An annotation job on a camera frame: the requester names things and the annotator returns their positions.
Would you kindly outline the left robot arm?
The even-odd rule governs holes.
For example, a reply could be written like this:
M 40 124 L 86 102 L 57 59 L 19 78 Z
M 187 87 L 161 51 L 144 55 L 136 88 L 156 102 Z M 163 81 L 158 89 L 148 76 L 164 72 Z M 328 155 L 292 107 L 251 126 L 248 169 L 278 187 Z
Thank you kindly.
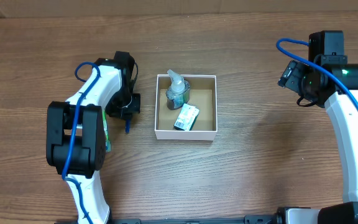
M 89 65 L 91 75 L 83 86 L 47 108 L 46 160 L 72 192 L 77 223 L 112 223 L 100 175 L 111 150 L 106 118 L 125 121 L 129 132 L 133 116 L 140 112 L 140 94 L 134 93 L 138 65 L 121 51 Z

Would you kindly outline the green white soap package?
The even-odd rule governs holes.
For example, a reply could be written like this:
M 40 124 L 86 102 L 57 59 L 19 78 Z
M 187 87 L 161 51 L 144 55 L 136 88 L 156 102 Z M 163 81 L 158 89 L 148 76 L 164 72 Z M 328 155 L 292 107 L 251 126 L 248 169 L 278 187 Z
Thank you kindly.
M 184 104 L 173 127 L 179 131 L 191 131 L 200 110 L 192 105 Z

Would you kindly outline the blue disposable razor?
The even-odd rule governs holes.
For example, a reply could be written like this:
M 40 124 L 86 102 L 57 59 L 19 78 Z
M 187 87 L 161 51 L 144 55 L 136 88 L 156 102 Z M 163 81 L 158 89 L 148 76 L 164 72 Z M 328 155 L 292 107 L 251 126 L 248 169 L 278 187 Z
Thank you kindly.
M 130 121 L 129 119 L 127 119 L 127 120 L 126 120 L 126 125 L 125 125 L 125 132 L 126 132 L 126 134 L 129 134 L 130 128 L 131 128 L 131 121 Z

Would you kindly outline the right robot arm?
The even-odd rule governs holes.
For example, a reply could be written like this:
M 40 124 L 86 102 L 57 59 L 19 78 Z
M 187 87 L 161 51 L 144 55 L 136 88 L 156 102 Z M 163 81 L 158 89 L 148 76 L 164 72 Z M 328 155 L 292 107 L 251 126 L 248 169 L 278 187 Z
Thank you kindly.
M 276 48 L 292 60 L 278 85 L 298 94 L 297 105 L 328 114 L 342 165 L 343 202 L 319 209 L 281 207 L 267 223 L 358 223 L 358 63 L 349 63 L 344 34 L 322 30 L 307 42 L 282 38 Z

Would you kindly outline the clear soap pump bottle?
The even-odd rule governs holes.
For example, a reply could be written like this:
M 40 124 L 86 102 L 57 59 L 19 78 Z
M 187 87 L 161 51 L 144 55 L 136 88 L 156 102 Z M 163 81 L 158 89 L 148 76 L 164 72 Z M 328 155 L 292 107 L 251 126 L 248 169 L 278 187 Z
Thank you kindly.
M 171 85 L 165 92 L 167 107 L 170 110 L 177 110 L 190 100 L 190 84 L 173 70 L 168 70 L 167 74 L 171 79 Z

